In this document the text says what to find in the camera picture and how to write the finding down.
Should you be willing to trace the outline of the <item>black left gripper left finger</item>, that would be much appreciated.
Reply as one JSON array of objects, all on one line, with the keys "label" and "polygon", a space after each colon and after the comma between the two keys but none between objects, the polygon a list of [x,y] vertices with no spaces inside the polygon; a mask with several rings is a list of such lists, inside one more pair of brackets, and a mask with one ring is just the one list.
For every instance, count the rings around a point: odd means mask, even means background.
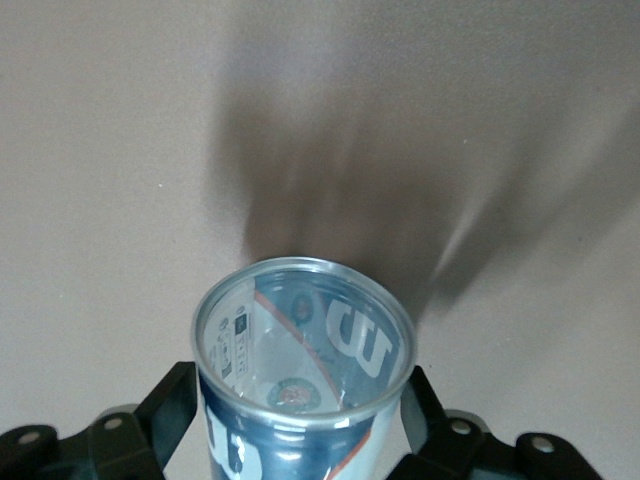
[{"label": "black left gripper left finger", "polygon": [[193,362],[178,362],[141,403],[103,414],[61,438],[24,425],[1,435],[3,479],[163,479],[198,407]]}]

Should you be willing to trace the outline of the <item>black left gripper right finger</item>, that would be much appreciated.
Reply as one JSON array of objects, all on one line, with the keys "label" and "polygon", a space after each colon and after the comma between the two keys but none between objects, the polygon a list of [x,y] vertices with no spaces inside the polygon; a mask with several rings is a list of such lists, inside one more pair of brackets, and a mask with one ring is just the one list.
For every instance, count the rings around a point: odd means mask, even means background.
[{"label": "black left gripper right finger", "polygon": [[477,417],[443,408],[424,370],[416,367],[401,396],[410,452],[396,479],[599,479],[601,474],[567,440],[543,432],[508,445]]}]

